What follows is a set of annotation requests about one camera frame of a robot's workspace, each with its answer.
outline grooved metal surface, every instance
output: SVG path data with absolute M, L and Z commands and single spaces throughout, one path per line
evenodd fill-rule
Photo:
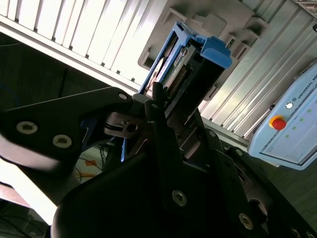
M 268 24 L 267 32 L 228 76 L 202 111 L 213 123 L 249 139 L 269 107 L 317 56 L 315 20 L 288 0 L 244 0 Z
M 137 59 L 166 2 L 1 0 L 0 31 L 134 94 L 148 73 Z

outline screw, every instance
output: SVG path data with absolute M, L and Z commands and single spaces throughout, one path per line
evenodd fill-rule
M 177 205 L 184 207 L 187 203 L 187 198 L 185 194 L 180 190 L 174 190 L 172 192 L 172 198 Z
M 126 99 L 128 98 L 127 96 L 125 96 L 125 95 L 122 94 L 122 93 L 119 93 L 119 97 L 122 98 L 122 99 L 124 99 L 124 100 L 126 100 Z
M 307 234 L 308 238 L 315 238 L 315 236 L 310 232 L 306 232 L 306 234 Z
M 67 135 L 56 135 L 53 137 L 53 145 L 60 149 L 67 149 L 71 146 L 72 141 Z
M 246 214 L 240 213 L 239 220 L 246 229 L 248 229 L 248 230 L 253 229 L 253 223 L 252 223 L 251 219 Z
M 291 231 L 296 238 L 301 238 L 301 235 L 298 233 L 298 231 L 295 228 L 291 228 Z
M 216 134 L 213 132 L 213 131 L 209 131 L 209 135 L 211 135 L 212 137 L 215 137 L 216 136 Z
M 239 156 L 243 156 L 243 153 L 241 152 L 241 150 L 236 149 L 236 152 Z
M 38 126 L 30 121 L 22 121 L 16 125 L 16 129 L 22 134 L 30 135 L 37 132 Z

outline blue plastic casing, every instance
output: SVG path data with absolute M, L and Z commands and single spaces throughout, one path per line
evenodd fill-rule
M 141 86 L 139 93 L 144 94 L 147 84 L 149 83 L 151 76 L 153 74 L 153 71 L 155 70 L 159 60 L 164 57 L 165 49 L 168 47 L 168 43 L 170 42 L 170 39 L 173 37 L 174 33 L 177 35 L 178 40 L 175 43 L 175 46 L 171 53 L 169 54 L 163 68 L 160 70 L 160 73 L 157 77 L 157 82 L 162 82 L 166 73 L 168 72 L 168 69 L 171 67 L 173 62 L 175 61 L 176 57 L 178 56 L 180 50 L 187 45 L 190 39 L 193 39 L 194 41 L 200 43 L 203 45 L 202 50 L 200 52 L 200 55 L 211 62 L 214 62 L 215 64 L 218 64 L 219 66 L 223 68 L 229 68 L 232 64 L 232 59 L 230 58 L 230 50 L 226 48 L 226 44 L 212 36 L 212 37 L 206 37 L 201 36 L 197 32 L 193 31 L 191 28 L 189 28 L 185 23 L 183 22 L 176 22 L 168 35 L 167 40 L 165 41 L 161 51 L 159 52 L 156 60 L 154 61 L 150 72 L 144 81 L 143 85 Z M 121 161 L 124 161 L 124 154 L 125 154 L 125 146 L 126 146 L 126 140 L 123 142 L 122 146 L 122 156 Z

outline blue cable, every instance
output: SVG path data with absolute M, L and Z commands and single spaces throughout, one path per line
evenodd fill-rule
M 16 103 L 17 107 L 20 106 L 18 96 L 9 87 L 7 87 L 6 85 L 0 83 L 0 88 L 4 89 L 8 93 L 10 93 L 14 97 L 14 100 L 15 100 L 15 103 Z

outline red emergency stop button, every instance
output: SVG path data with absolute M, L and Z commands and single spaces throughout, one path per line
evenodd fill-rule
M 283 130 L 286 127 L 286 121 L 282 118 L 276 118 L 272 121 L 272 126 L 275 130 Z

